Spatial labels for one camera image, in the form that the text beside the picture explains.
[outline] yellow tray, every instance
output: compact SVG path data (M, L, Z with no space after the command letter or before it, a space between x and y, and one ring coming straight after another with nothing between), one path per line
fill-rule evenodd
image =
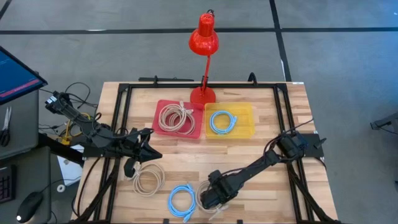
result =
M210 128L210 117L214 112L225 110L236 116L235 126L228 134L216 134ZM210 139L249 139L254 134L254 120L251 103L207 103L205 105L206 137ZM218 115L215 126L225 129L229 126L229 116Z

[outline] lamp base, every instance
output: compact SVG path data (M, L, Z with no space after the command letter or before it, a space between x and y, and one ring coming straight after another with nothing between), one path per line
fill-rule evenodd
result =
M211 88L206 87L205 91L201 91L201 87L196 87L191 92L191 103L200 103L205 105L207 103L215 103L216 94Z

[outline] coiled cable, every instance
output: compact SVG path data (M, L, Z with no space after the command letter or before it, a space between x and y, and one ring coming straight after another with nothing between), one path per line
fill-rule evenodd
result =
M163 131L167 132L176 132L179 134L191 134L195 129L195 118L192 116L193 110L187 110L184 108L184 103L180 101L180 104L169 104L161 109L159 112L159 127ZM167 117L171 115L169 122L167 122ZM185 124L186 120L188 119L191 121L191 128L181 133L179 130ZM174 124L175 120L180 118L177 124Z
M173 196L174 196L177 192L179 192L179 191L181 191L181 190L187 191L187 192L191 195L191 197L192 197L192 204L191 204L191 206L189 207L189 209L186 210L186 211L177 210L177 209L173 206L173 203L172 203ZM183 222L184 222L184 223L186 223L187 221L189 221L189 219L191 218L192 214L195 212L196 205L197 205L197 204L196 204L196 200L195 200L195 191L193 190L193 187L192 187L190 184L182 184L182 185L176 186L176 187L172 190L172 192L170 193L169 202L168 202L168 204L167 204L167 206L168 206L168 208L169 208L169 211L170 211L170 213L171 213L172 215L174 215L175 217L184 217L184 219L183 219Z
M157 167L160 170L160 174L153 169L148 169L148 167L150 167L150 166ZM141 174L145 174L145 173L152 174L155 176L157 186L154 190L146 190L145 188L142 187L140 177L141 177ZM133 191L135 193L137 193L143 197L150 197L150 196L154 195L156 192L158 192L163 187L164 182L165 182L165 174L164 174L163 168L160 165L158 165L156 163L150 163L150 164L146 164L142 167L139 167L138 170L136 170L136 173L134 174L134 176L132 177L131 180L132 180Z
M229 126L226 129L220 129L217 128L214 124L214 119L221 114L227 114L229 116ZM233 116L230 112L228 111L216 111L214 112L211 117L210 117L210 128L211 130L213 130L216 134L228 134L230 131L232 131L232 129L235 126L236 121L238 120L238 118L236 116Z
M200 201L200 194L205 191L208 186L210 185L208 180L203 181L202 183L199 184L199 187L197 189L197 191L195 192L195 198L197 201L197 204L199 206L200 209L202 209L204 212L209 213L209 214L213 214L210 218L209 221L211 221L214 217L216 217L219 213L221 213L223 210L226 210L229 206L227 204L218 204L216 207L211 208L211 209L205 209L203 208L203 205L201 204Z

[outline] red desk lamp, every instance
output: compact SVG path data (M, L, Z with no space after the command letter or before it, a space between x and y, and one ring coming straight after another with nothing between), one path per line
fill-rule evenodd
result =
M199 26L192 32L192 35L189 38L189 47L191 50L198 55L207 56L203 83L201 86L192 90L191 103L200 103L205 105L206 103L214 103L216 101L214 91L211 88L206 87L210 66L210 55L214 54L218 50L218 37L217 33L214 31L214 23L214 11L210 9L207 13L200 16Z

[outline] scissors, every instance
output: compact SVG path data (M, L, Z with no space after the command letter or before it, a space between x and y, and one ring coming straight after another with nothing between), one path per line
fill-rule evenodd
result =
M6 117L4 118L4 126L0 131L0 145L6 147L10 141L10 119L12 108L7 108Z

